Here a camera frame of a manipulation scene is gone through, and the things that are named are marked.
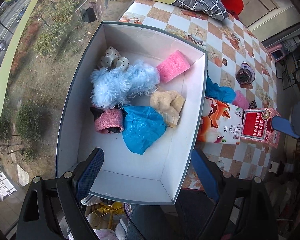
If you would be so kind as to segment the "purple striped knit hat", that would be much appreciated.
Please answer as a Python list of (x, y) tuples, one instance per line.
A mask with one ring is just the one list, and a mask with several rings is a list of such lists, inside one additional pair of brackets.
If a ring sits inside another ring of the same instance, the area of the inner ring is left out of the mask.
[(250, 85), (255, 80), (255, 72), (249, 64), (243, 62), (236, 73), (236, 80), (240, 85)]

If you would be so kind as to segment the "beige fuzzy sock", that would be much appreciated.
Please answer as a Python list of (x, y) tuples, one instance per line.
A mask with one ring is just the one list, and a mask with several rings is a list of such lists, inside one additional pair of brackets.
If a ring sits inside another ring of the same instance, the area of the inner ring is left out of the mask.
[(164, 90), (158, 87), (151, 94), (149, 105), (163, 117), (167, 126), (175, 128), (180, 119), (180, 112), (185, 98), (175, 90)]

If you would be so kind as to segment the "black folding chair frame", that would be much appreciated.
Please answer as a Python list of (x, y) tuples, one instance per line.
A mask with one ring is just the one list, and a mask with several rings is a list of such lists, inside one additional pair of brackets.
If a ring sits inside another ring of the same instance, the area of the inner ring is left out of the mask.
[(283, 91), (292, 89), (300, 98), (300, 54), (291, 53), (277, 62), (276, 77)]

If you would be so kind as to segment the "light blue fluffy cloth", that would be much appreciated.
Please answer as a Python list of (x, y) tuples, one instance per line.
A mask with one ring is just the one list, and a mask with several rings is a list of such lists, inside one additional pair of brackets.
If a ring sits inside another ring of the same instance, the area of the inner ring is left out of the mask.
[(126, 69), (101, 68), (90, 75), (93, 84), (91, 102), (97, 108), (112, 109), (128, 105), (138, 95), (149, 95), (157, 89), (160, 74), (157, 68), (137, 60)]

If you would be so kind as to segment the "cream polka dot scrunchie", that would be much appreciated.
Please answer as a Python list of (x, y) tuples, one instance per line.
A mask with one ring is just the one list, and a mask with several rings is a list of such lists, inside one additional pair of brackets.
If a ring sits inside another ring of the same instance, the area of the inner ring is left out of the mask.
[(98, 68), (115, 69), (119, 68), (125, 71), (129, 67), (129, 59), (121, 56), (119, 51), (112, 46), (109, 46), (104, 55), (100, 58)]

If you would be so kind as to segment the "white peach drink carton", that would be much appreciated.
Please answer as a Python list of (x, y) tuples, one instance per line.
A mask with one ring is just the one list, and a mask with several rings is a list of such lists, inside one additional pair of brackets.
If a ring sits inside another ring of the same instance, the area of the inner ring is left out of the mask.
[(205, 98), (197, 135), (198, 142), (238, 145), (243, 109), (213, 98)]

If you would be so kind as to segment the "white open storage box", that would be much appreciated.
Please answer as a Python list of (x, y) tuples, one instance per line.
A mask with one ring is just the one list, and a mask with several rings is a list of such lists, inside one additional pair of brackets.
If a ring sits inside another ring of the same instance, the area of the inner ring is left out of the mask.
[[(151, 96), (127, 99), (122, 106), (125, 129), (100, 133), (90, 111), (91, 74), (109, 47), (130, 64), (156, 67), (180, 52), (190, 68), (162, 89), (178, 92), (185, 102), (174, 128), (163, 123), (150, 106)], [(90, 189), (92, 195), (140, 205), (173, 205), (191, 160), (205, 98), (207, 51), (168, 31), (122, 22), (102, 22), (91, 38), (74, 73), (58, 131), (56, 176), (73, 171), (99, 148), (104, 162)]]

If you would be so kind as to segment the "white cabinet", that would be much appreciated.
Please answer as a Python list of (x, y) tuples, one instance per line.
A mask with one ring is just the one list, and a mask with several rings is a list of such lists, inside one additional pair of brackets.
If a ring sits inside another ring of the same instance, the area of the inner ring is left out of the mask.
[(239, 20), (259, 39), (300, 23), (300, 14), (290, 0), (243, 0)]

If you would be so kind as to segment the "pink sponge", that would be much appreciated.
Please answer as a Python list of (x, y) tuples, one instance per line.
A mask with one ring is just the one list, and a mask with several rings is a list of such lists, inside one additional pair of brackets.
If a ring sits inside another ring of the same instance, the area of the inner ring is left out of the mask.
[(168, 83), (190, 69), (190, 67), (191, 66), (185, 56), (180, 51), (176, 50), (170, 54), (168, 58), (157, 65), (157, 70), (160, 74), (160, 82)]
[(249, 108), (249, 102), (245, 98), (245, 96), (241, 93), (240, 90), (235, 91), (236, 96), (234, 101), (232, 102), (233, 105), (237, 107), (241, 107), (242, 109), (248, 109)]

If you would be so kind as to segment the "red patterned tissue box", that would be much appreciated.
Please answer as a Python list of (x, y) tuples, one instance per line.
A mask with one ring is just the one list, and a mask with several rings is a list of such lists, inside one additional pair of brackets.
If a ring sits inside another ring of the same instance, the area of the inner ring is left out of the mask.
[(272, 127), (275, 116), (281, 116), (274, 108), (243, 110), (241, 139), (259, 142), (277, 148), (280, 132)]

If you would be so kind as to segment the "red plastic chair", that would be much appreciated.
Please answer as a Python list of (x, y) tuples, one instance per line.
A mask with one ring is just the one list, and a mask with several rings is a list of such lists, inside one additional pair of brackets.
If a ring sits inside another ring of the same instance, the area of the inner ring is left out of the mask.
[(243, 0), (220, 0), (225, 6), (226, 10), (234, 16), (237, 20), (239, 14), (243, 11), (244, 3)]

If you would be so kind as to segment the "dark blue plastic bag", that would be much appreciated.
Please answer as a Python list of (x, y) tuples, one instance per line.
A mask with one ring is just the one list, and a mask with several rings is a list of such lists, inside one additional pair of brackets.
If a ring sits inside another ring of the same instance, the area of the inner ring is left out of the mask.
[(233, 103), (236, 92), (230, 87), (220, 87), (217, 83), (213, 83), (210, 77), (207, 76), (205, 96), (225, 103)]

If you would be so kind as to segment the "leopard print scrunchie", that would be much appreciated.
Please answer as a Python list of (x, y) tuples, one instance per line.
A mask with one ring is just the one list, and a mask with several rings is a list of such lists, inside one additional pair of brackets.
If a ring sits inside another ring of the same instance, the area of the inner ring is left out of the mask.
[(255, 102), (255, 100), (253, 100), (251, 103), (249, 103), (249, 109), (256, 109), (257, 108), (257, 104)]

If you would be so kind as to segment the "pink plastic stool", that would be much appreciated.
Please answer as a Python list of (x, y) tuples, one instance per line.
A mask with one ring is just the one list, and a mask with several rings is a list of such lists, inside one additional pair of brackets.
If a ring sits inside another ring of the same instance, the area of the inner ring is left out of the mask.
[(279, 62), (288, 55), (288, 50), (283, 43), (277, 43), (273, 46), (267, 47), (268, 53), (274, 58), (275, 62)]

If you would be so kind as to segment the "person's jeans leg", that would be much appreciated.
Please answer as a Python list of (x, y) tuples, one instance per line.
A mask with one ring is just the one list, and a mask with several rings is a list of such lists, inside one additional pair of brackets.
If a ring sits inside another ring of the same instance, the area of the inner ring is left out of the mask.
[(185, 239), (178, 216), (161, 206), (130, 205), (126, 239)]

